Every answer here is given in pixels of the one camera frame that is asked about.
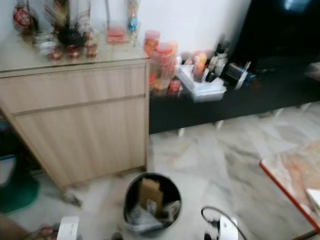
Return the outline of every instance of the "red table edge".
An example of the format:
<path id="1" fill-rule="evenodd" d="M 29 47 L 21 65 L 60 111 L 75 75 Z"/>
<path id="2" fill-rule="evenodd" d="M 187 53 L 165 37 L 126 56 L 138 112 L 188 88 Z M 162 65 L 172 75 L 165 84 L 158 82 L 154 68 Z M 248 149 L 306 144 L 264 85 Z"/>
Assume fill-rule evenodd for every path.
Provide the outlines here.
<path id="1" fill-rule="evenodd" d="M 308 222 L 314 227 L 314 229 L 320 234 L 320 226 L 306 213 L 306 211 L 300 206 L 295 198 L 280 184 L 280 182 L 272 175 L 272 173 L 264 166 L 263 160 L 259 162 L 260 167 L 265 173 L 274 181 L 274 183 L 282 190 L 282 192 L 290 199 L 294 206 L 303 214 Z"/>

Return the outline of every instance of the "marble floor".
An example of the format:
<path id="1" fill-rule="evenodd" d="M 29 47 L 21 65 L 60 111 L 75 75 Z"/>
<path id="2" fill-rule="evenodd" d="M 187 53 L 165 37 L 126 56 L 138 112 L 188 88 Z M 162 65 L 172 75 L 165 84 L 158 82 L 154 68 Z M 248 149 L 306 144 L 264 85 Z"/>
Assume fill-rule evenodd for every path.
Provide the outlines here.
<path id="1" fill-rule="evenodd" d="M 186 128 L 181 137 L 177 131 L 151 135 L 148 170 L 169 176 L 182 195 L 180 217 L 153 239 L 202 240 L 204 232 L 214 237 L 216 230 L 200 213 L 205 205 L 234 216 L 249 240 L 290 240 L 310 231 L 311 225 L 260 169 L 259 161 L 314 140 L 320 140 L 319 102 L 306 111 L 286 108 L 277 117 L 229 119 L 219 130 L 204 124 Z M 81 208 L 61 201 L 51 180 L 38 174 L 41 187 L 35 203 L 8 216 L 33 231 L 42 223 L 76 215 L 84 240 L 108 239 L 116 231 L 126 240 L 148 239 L 127 231 L 122 217 L 126 189 L 139 174 L 105 177 L 70 189 L 83 201 Z"/>

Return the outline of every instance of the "glass jar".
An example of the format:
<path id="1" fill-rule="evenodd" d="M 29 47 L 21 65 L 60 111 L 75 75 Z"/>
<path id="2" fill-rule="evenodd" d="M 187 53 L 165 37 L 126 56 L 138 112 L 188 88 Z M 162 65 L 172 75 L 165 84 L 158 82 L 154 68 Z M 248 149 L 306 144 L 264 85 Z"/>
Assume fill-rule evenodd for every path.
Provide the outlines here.
<path id="1" fill-rule="evenodd" d="M 81 54 L 81 48 L 79 46 L 76 46 L 76 45 L 69 45 L 66 47 L 67 49 L 67 55 L 69 58 L 72 58 L 72 59 L 77 59 L 80 57 L 80 54 Z"/>
<path id="2" fill-rule="evenodd" d="M 58 61 L 62 57 L 62 52 L 58 47 L 55 47 L 54 50 L 48 56 L 51 60 Z"/>
<path id="3" fill-rule="evenodd" d="M 89 40 L 85 43 L 85 49 L 86 49 L 86 56 L 88 58 L 95 58 L 97 56 L 98 53 L 98 45 L 92 41 Z"/>

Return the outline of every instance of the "black cable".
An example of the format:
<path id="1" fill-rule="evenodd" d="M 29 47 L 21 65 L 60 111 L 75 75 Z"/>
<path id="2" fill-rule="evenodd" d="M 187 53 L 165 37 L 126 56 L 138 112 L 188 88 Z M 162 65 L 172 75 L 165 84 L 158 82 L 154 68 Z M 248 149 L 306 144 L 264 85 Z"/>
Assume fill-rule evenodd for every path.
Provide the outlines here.
<path id="1" fill-rule="evenodd" d="M 241 234 L 242 238 L 244 240 L 247 240 L 245 234 L 241 231 L 241 229 L 234 223 L 234 221 L 231 219 L 231 217 L 229 217 L 225 212 L 221 211 L 219 208 L 216 208 L 214 206 L 204 206 L 202 209 L 201 209 L 201 215 L 202 217 L 204 218 L 205 221 L 207 221 L 210 225 L 212 225 L 212 221 L 209 221 L 205 215 L 204 215 L 204 210 L 206 209 L 210 209 L 210 210 L 214 210 L 222 215 L 224 215 L 227 219 L 230 220 L 230 222 L 236 227 L 236 229 L 238 229 L 238 232 Z"/>

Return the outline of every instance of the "glass top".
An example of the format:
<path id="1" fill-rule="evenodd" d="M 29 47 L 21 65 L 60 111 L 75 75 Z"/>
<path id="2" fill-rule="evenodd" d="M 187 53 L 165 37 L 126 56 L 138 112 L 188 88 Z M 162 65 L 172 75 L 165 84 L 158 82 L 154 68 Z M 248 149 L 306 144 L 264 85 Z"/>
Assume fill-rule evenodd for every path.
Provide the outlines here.
<path id="1" fill-rule="evenodd" d="M 72 59 L 63 52 L 60 60 L 53 61 L 41 55 L 31 40 L 24 40 L 14 34 L 0 44 L 0 73 L 148 58 L 141 45 L 133 46 L 129 42 L 111 45 L 107 44 L 106 37 L 103 36 L 99 38 L 97 50 L 95 58 L 81 54 L 78 59 Z"/>

